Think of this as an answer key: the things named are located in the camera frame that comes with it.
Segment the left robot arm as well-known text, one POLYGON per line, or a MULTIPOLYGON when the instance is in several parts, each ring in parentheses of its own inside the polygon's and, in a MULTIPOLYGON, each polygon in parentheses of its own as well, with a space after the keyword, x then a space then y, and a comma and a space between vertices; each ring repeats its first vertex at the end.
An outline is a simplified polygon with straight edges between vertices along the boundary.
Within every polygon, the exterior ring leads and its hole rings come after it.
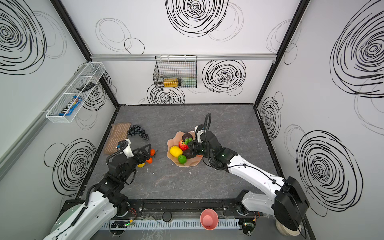
POLYGON ((85 201, 66 220, 58 224, 45 237, 46 240, 89 240, 115 216, 124 217, 130 210, 128 198, 121 190, 136 177, 137 166, 151 156, 152 146, 131 149, 129 139, 119 142, 117 151, 106 158, 108 172, 97 184, 91 186, 85 201))

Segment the dark avocado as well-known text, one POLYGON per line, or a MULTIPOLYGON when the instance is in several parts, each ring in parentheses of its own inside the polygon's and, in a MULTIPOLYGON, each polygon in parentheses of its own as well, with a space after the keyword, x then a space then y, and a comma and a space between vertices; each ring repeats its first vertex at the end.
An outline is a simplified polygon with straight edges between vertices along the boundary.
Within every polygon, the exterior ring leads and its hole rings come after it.
POLYGON ((196 155, 193 153, 193 151, 192 151, 191 149, 188 149, 188 150, 183 151, 183 155, 184 155, 187 159, 192 159, 192 158, 196 157, 196 155))

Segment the green lime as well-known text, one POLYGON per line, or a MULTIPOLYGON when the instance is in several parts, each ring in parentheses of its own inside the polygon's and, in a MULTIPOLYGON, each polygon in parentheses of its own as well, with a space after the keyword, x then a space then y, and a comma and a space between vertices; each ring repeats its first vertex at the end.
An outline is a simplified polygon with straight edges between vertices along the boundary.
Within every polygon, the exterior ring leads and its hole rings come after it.
POLYGON ((185 155, 179 155, 178 156, 178 161, 180 164, 184 165, 187 162, 187 157, 185 155))

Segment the pink wavy fruit bowl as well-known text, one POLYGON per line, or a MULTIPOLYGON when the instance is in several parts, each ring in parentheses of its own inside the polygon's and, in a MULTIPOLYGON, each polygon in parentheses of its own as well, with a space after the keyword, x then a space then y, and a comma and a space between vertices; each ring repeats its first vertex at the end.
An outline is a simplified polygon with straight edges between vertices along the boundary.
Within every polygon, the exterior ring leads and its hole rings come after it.
POLYGON ((191 155, 191 149, 187 143, 195 139, 195 132, 177 132, 176 135, 167 141, 167 157, 178 167, 194 167, 202 160, 202 155, 191 155))

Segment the yellow lemon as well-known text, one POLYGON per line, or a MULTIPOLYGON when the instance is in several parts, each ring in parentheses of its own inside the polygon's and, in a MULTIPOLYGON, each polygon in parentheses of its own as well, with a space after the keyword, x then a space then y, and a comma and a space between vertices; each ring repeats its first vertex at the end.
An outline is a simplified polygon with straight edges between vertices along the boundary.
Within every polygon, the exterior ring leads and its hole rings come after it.
POLYGON ((183 154, 183 150, 181 148, 179 148, 178 146, 172 146, 170 148, 170 154, 173 157, 178 158, 180 155, 183 154))

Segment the red crinkled fruit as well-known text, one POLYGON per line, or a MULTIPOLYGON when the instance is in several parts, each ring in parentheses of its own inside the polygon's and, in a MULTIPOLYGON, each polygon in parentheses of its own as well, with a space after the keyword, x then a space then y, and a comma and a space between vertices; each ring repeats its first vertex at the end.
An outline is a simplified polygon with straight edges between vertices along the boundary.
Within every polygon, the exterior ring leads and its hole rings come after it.
POLYGON ((189 149, 188 145, 183 141, 183 140, 180 140, 179 141, 179 148, 184 152, 184 151, 187 151, 189 149))

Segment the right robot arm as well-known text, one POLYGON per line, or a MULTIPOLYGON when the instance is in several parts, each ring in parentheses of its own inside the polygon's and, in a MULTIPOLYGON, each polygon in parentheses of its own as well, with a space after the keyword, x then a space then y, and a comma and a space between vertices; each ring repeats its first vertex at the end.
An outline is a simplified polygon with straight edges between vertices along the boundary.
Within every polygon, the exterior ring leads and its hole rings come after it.
POLYGON ((193 155, 207 158, 210 166, 238 176, 255 186, 264 196, 248 191, 240 199, 241 208, 274 216, 291 231, 298 231, 310 207, 299 182, 275 176, 245 160, 237 152, 224 148, 212 132, 198 131, 195 140, 187 141, 193 155))

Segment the dark brown mangosteen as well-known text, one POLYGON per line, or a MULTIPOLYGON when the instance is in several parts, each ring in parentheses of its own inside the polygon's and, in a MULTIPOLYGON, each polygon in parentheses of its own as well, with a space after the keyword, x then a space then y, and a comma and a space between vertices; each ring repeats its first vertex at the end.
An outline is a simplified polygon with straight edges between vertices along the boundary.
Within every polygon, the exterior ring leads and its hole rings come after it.
POLYGON ((183 136, 182 136, 182 140, 183 142, 187 145, 189 142, 191 142, 193 140, 193 136, 192 134, 190 133, 185 133, 183 136))

